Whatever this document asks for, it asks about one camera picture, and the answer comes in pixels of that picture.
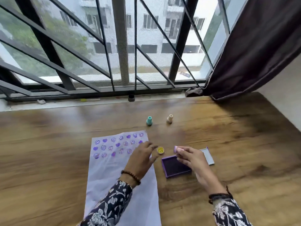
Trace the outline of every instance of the hand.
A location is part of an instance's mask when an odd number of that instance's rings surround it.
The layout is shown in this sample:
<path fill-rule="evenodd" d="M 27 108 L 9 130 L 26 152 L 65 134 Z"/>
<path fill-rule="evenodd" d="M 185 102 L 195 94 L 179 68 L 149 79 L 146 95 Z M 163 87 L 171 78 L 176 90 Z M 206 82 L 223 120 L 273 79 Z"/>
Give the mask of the hand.
<path fill-rule="evenodd" d="M 132 155 L 130 156 L 124 170 L 133 173 L 135 176 L 137 176 L 138 179 L 141 180 L 145 176 L 151 165 L 158 158 L 158 155 L 150 158 L 151 153 L 157 147 L 158 146 L 152 145 L 152 143 L 149 141 L 139 144 L 139 146 L 133 151 Z M 132 176 L 128 174 L 122 174 L 120 180 L 128 183 L 132 188 L 137 185 Z"/>
<path fill-rule="evenodd" d="M 195 172 L 198 182 L 205 188 L 209 195 L 227 194 L 227 190 L 209 167 L 202 151 L 185 146 L 179 146 L 176 151 L 177 160 L 189 166 Z"/>

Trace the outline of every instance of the dark brown curtain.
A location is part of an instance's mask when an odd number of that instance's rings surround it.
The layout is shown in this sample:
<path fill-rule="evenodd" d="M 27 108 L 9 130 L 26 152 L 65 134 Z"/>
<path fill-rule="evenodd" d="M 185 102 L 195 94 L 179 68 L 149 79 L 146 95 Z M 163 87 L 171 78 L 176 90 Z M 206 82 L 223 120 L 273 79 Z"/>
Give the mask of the dark brown curtain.
<path fill-rule="evenodd" d="M 252 92 L 300 53 L 301 0 L 248 0 L 205 87 L 186 95 L 219 101 Z"/>

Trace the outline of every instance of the floral print sleeve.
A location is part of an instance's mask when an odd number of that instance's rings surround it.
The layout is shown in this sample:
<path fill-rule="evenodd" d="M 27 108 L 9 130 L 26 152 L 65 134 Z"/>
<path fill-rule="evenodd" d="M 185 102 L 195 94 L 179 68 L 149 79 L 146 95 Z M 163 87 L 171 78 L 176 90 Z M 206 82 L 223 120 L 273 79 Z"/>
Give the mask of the floral print sleeve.
<path fill-rule="evenodd" d="M 233 198 L 218 199 L 213 205 L 217 226 L 252 226 Z"/>
<path fill-rule="evenodd" d="M 113 226 L 120 219 L 132 197 L 133 189 L 126 182 L 118 181 L 107 196 L 92 209 L 78 226 Z"/>

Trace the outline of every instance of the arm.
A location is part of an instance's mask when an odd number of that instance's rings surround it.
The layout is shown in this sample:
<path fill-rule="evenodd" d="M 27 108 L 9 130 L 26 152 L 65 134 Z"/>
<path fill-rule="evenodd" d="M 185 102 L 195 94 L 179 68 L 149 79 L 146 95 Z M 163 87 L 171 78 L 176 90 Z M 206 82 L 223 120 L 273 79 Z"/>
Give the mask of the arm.
<path fill-rule="evenodd" d="M 122 174 L 106 197 L 97 203 L 78 226 L 113 226 L 119 222 L 131 200 L 133 189 L 157 159 L 157 156 L 150 158 L 156 147 L 146 141 L 133 151 L 124 170 L 134 174 L 138 180 L 129 174 Z"/>
<path fill-rule="evenodd" d="M 198 182 L 207 191 L 209 203 L 214 206 L 213 216 L 217 226 L 252 226 L 228 188 L 224 188 L 209 167 L 203 152 L 181 146 L 177 148 L 177 156 L 180 162 L 195 172 Z"/>

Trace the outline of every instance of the purple stamp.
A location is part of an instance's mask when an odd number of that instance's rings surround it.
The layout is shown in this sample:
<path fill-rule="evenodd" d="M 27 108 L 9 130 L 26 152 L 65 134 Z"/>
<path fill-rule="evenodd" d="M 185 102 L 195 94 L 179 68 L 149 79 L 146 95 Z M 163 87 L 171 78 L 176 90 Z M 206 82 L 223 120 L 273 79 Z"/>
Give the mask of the purple stamp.
<path fill-rule="evenodd" d="M 98 159 L 98 158 L 99 158 L 99 153 L 95 153 L 95 154 L 93 155 L 93 157 L 94 157 L 95 159 Z"/>

